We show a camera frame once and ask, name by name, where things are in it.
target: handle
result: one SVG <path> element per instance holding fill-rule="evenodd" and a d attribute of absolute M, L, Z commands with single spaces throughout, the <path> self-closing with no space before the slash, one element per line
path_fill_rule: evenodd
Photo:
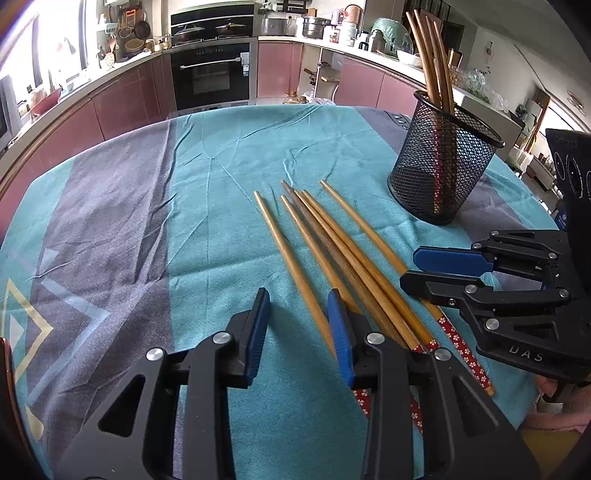
<path fill-rule="evenodd" d="M 200 67 L 201 65 L 211 65 L 213 63 L 227 63 L 229 61 L 240 61 L 240 57 L 229 60 L 215 60 L 215 61 L 204 61 L 203 63 L 196 63 L 194 65 L 181 65 L 181 70 L 192 69 L 193 67 Z"/>

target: built-in oven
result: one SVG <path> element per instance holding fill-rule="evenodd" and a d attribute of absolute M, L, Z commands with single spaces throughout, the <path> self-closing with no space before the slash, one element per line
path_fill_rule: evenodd
<path fill-rule="evenodd" d="M 174 48 L 170 63 L 178 114 L 254 104 L 257 46 L 256 39 L 243 38 Z"/>

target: teal tablecloth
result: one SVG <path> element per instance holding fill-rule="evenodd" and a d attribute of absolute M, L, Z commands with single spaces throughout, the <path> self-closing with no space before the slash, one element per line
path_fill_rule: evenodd
<path fill-rule="evenodd" d="M 466 248 L 491 229 L 554 228 L 497 157 L 451 225 L 410 216 L 386 187 L 407 128 L 404 118 L 373 109 L 224 109 L 115 138 L 33 182 L 0 250 L 0 332 L 14 349 L 18 401 L 46 471 L 145 351 L 192 348 L 249 308 L 263 286 L 272 319 L 259 375 L 248 391 L 230 392 L 238 478 L 358 479 L 366 420 L 253 191 L 266 198 L 322 303 L 329 286 L 279 201 L 281 179 L 315 195 L 394 285 L 396 273 L 319 180 L 328 179 L 408 265 L 419 245 Z M 408 301 L 451 348 L 424 307 Z M 448 314 L 473 348 L 469 328 L 456 311 Z M 535 398 L 531 376 L 479 360 L 495 401 L 520 424 Z"/>

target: stainless steel pot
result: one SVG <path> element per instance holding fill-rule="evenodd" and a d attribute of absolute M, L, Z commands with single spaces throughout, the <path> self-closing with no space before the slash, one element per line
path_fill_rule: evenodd
<path fill-rule="evenodd" d="M 303 35 L 307 38 L 322 40 L 326 25 L 330 25 L 330 20 L 328 18 L 304 17 Z"/>

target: wooden chopstick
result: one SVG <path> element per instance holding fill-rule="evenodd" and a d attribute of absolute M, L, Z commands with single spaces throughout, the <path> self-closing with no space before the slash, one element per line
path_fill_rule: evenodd
<path fill-rule="evenodd" d="M 378 283 L 380 288 L 388 296 L 394 307 L 398 310 L 399 314 L 406 321 L 406 323 L 412 328 L 415 335 L 417 335 L 419 341 L 423 347 L 426 347 L 429 351 L 434 351 L 439 348 L 439 344 L 429 332 L 429 330 L 423 325 L 421 319 L 417 316 L 412 308 L 408 305 L 407 301 L 400 295 L 400 292 L 394 288 L 386 276 L 380 271 L 378 267 L 369 259 L 369 257 L 360 249 L 359 245 L 345 232 L 342 227 L 326 212 L 326 210 L 319 204 L 316 199 L 310 195 L 309 192 L 303 190 L 302 194 L 305 199 L 316 209 L 316 211 L 322 215 L 326 223 L 334 230 L 339 238 L 345 243 L 345 245 L 353 252 L 358 260 L 363 264 L 369 274 Z"/>
<path fill-rule="evenodd" d="M 415 10 L 414 12 L 417 18 L 419 18 L 420 23 L 418 11 Z M 437 90 L 437 79 L 435 78 L 433 56 L 429 55 L 427 46 L 425 45 L 424 37 L 421 33 L 421 30 L 417 27 L 411 12 L 407 12 L 407 18 L 410 28 L 413 31 L 414 39 L 417 42 L 418 53 L 421 56 L 421 61 L 423 63 L 423 72 L 425 74 L 425 84 L 427 86 L 429 100 L 434 105 L 440 106 L 441 98 L 439 97 L 439 91 Z"/>
<path fill-rule="evenodd" d="M 435 32 L 435 39 L 436 39 L 436 42 L 434 41 L 433 46 L 439 47 L 439 51 L 441 52 L 441 57 L 443 59 L 443 64 L 445 65 L 444 71 L 445 71 L 445 75 L 446 75 L 447 96 L 449 97 L 450 113 L 453 115 L 455 113 L 455 109 L 456 109 L 456 102 L 453 99 L 453 84 L 452 84 L 452 76 L 449 73 L 449 64 L 445 60 L 446 56 L 447 56 L 446 51 L 445 51 L 445 45 L 443 44 L 441 32 L 439 31 L 439 28 L 437 28 L 437 24 L 435 22 L 433 22 L 433 27 L 435 27 L 433 30 Z"/>
<path fill-rule="evenodd" d="M 424 352 L 421 343 L 417 339 L 414 332 L 410 329 L 410 327 L 406 324 L 402 316 L 399 314 L 398 310 L 394 307 L 390 299 L 387 295 L 382 291 L 379 285 L 376 283 L 374 278 L 369 274 L 369 272 L 365 269 L 363 264 L 357 259 L 353 252 L 345 245 L 345 243 L 339 238 L 339 236 L 334 232 L 334 230 L 328 225 L 322 215 L 316 211 L 316 209 L 311 205 L 308 196 L 305 192 L 297 192 L 300 195 L 300 198 L 307 206 L 308 210 L 312 213 L 316 221 L 321 224 L 324 231 L 328 234 L 330 239 L 335 243 L 337 248 L 341 251 L 341 253 L 347 259 L 347 262 L 353 267 L 353 269 L 357 272 L 357 275 L 361 278 L 363 283 L 369 288 L 369 291 L 374 296 L 374 298 L 378 301 L 379 305 L 382 307 L 382 310 L 388 316 L 392 325 L 396 328 L 404 343 L 407 344 L 410 350 L 415 352 Z"/>
<path fill-rule="evenodd" d="M 326 191 L 331 195 L 332 198 L 342 207 L 342 209 L 349 214 L 349 216 L 359 225 L 359 228 L 369 237 L 369 239 L 374 243 L 382 255 L 388 260 L 390 265 L 394 267 L 394 269 L 400 274 L 404 275 L 408 271 L 408 267 L 406 264 L 401 260 L 401 258 L 390 248 L 390 246 L 380 237 L 373 228 L 358 214 L 354 208 L 347 203 L 347 201 L 332 187 L 328 182 L 325 180 L 321 180 L 320 184 L 326 189 Z M 453 336 L 457 335 L 459 340 L 456 341 L 460 348 L 463 350 L 462 358 L 466 360 L 466 349 L 470 352 L 467 344 L 462 340 L 459 333 L 457 333 L 453 324 L 449 321 L 445 313 L 443 313 L 442 309 L 436 305 L 429 303 L 426 300 L 421 300 L 425 308 L 429 311 L 429 313 L 433 316 L 433 318 L 437 321 L 437 324 L 441 326 L 441 328 L 446 332 L 446 335 L 451 339 Z M 481 386 L 485 389 L 486 393 L 490 396 L 495 394 L 495 388 L 491 383 L 491 380 L 488 376 L 484 373 L 482 367 L 478 364 L 478 360 L 474 357 L 475 366 L 470 366 L 472 362 L 466 362 L 468 368 L 471 370 L 472 374 L 479 379 Z"/>
<path fill-rule="evenodd" d="M 271 231 L 271 235 L 273 236 L 273 239 L 277 244 L 277 248 L 279 249 L 279 252 L 283 257 L 283 260 L 285 261 L 285 264 L 287 265 L 287 268 L 290 271 L 291 277 L 294 279 L 295 285 L 300 291 L 300 294 L 304 299 L 304 302 L 306 303 L 306 306 L 308 307 L 308 310 L 310 311 L 310 314 L 312 315 L 312 318 L 314 319 L 314 322 L 318 327 L 318 330 L 320 331 L 320 334 L 322 335 L 322 338 L 324 339 L 326 346 L 329 348 L 330 353 L 332 353 L 332 355 L 336 357 L 335 346 L 333 344 L 332 334 L 330 333 L 330 326 L 328 320 L 326 319 L 326 315 L 324 315 L 324 312 L 322 311 L 322 308 L 320 307 L 318 300 L 316 300 L 316 296 L 314 295 L 314 292 L 310 287 L 308 279 L 306 278 L 304 272 L 298 264 L 290 247 L 287 245 L 287 242 L 285 241 L 285 238 L 283 237 L 283 234 L 281 233 L 279 226 L 277 225 L 277 223 L 275 223 L 275 219 L 273 218 L 271 212 L 267 208 L 265 200 L 263 199 L 263 197 L 261 197 L 261 194 L 255 192 L 255 199 L 256 203 L 261 209 L 261 213 L 265 221 L 267 222 L 267 225 L 269 226 L 269 230 Z"/>
<path fill-rule="evenodd" d="M 349 310 L 355 313 L 361 313 L 360 308 L 355 303 L 355 300 L 345 285 L 345 282 L 341 280 L 329 259 L 326 258 L 326 255 L 322 251 L 321 247 L 316 243 L 316 240 L 314 240 L 314 237 L 309 232 L 304 222 L 300 219 L 299 215 L 296 213 L 294 206 L 289 202 L 289 200 L 287 200 L 285 195 L 281 195 L 281 201 L 283 202 L 287 212 L 290 214 L 291 219 L 294 221 L 296 227 L 300 231 L 301 236 L 304 238 L 304 241 L 306 242 L 306 245 L 308 245 L 312 255 L 314 255 L 314 258 L 318 262 L 318 265 L 324 273 L 324 276 L 329 281 L 331 288 L 338 289 L 341 299 L 345 302 Z"/>
<path fill-rule="evenodd" d="M 324 231 L 321 224 L 316 221 L 316 218 L 312 215 L 312 213 L 308 210 L 306 204 L 302 201 L 302 199 L 298 196 L 296 191 L 292 189 L 285 180 L 282 180 L 281 185 L 293 201 L 296 208 L 299 212 L 304 216 L 308 225 L 312 228 L 316 236 L 319 238 L 320 242 L 324 245 L 327 252 L 333 258 L 339 270 L 345 276 L 349 285 L 353 288 L 361 303 L 365 309 L 369 312 L 375 323 L 378 324 L 382 333 L 391 339 L 398 342 L 400 345 L 405 345 L 402 337 L 398 334 L 394 325 L 390 322 L 388 316 L 382 310 L 377 300 L 373 297 L 369 289 L 365 286 L 362 282 L 361 278 L 357 275 L 353 267 L 347 262 L 345 256 L 341 253 L 341 251 L 337 248 L 337 246 L 333 243 L 330 239 L 328 234 Z"/>
<path fill-rule="evenodd" d="M 428 44 L 428 48 L 433 51 L 433 55 L 435 58 L 435 72 L 437 74 L 437 83 L 439 84 L 439 94 L 441 97 L 441 109 L 445 113 L 450 112 L 450 104 L 449 104 L 449 95 L 447 94 L 447 78 L 449 77 L 449 72 L 447 72 L 447 63 L 444 62 L 441 56 L 441 50 L 439 49 L 439 45 L 437 44 L 436 40 L 436 33 L 435 29 L 437 26 L 433 27 L 431 22 L 426 22 L 426 29 L 428 30 L 425 42 Z"/>

